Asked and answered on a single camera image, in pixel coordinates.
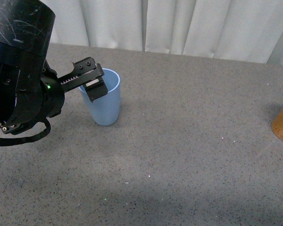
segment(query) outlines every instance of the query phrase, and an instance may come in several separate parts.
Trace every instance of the gray speckled countertop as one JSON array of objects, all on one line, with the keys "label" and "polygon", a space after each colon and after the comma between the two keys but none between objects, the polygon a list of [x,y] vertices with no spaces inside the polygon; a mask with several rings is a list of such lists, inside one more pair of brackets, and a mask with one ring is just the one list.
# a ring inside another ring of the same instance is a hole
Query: gray speckled countertop
[{"label": "gray speckled countertop", "polygon": [[76,89],[46,138],[0,148],[0,225],[283,225],[283,66],[63,45],[48,62],[88,56],[121,76],[118,121]]}]

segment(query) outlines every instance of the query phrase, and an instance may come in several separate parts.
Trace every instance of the black robotic arm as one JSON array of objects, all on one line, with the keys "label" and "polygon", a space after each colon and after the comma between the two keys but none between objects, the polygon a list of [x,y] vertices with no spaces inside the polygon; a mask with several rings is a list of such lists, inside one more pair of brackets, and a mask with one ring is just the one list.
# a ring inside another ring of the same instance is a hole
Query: black robotic arm
[{"label": "black robotic arm", "polygon": [[21,134],[36,123],[32,137],[0,138],[0,146],[37,141],[50,132],[48,117],[61,113],[65,92],[84,85],[91,101],[107,94],[100,64],[89,57],[60,78],[46,62],[54,13],[39,0],[0,0],[0,129]]}]

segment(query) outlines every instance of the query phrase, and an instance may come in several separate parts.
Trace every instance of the blue plastic cup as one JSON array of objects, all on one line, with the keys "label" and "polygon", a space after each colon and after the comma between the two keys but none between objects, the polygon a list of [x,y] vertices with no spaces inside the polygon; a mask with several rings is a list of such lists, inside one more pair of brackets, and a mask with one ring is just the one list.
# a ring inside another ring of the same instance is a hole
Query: blue plastic cup
[{"label": "blue plastic cup", "polygon": [[121,88],[119,75],[110,69],[103,68],[105,75],[102,76],[108,94],[91,102],[83,88],[80,86],[81,95],[92,118],[101,126],[108,126],[117,121],[121,102]]}]

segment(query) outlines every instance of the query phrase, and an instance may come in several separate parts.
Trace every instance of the white curtain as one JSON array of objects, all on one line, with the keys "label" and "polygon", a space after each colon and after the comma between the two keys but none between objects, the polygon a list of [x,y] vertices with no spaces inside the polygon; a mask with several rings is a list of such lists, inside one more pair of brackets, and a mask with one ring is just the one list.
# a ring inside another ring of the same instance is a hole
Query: white curtain
[{"label": "white curtain", "polygon": [[42,0],[51,42],[283,65],[283,0]]}]

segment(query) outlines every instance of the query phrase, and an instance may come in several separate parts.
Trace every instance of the cup rim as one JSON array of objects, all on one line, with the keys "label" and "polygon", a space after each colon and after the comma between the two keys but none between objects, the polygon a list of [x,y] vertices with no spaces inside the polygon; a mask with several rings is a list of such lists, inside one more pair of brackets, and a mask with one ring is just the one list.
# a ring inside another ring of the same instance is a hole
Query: cup rim
[{"label": "cup rim", "polygon": [[[112,92],[113,90],[115,90],[115,89],[119,86],[119,83],[120,83],[121,79],[120,79],[118,73],[116,73],[115,71],[113,71],[113,70],[111,70],[111,69],[108,69],[108,68],[103,68],[103,70],[107,70],[107,71],[113,72],[113,73],[117,76],[117,78],[118,78],[117,85],[116,85],[112,90],[108,91],[108,93],[110,93],[110,92]],[[81,86],[79,86],[79,89],[80,89],[83,93],[86,93],[86,91],[85,91],[84,89],[82,89]]]}]

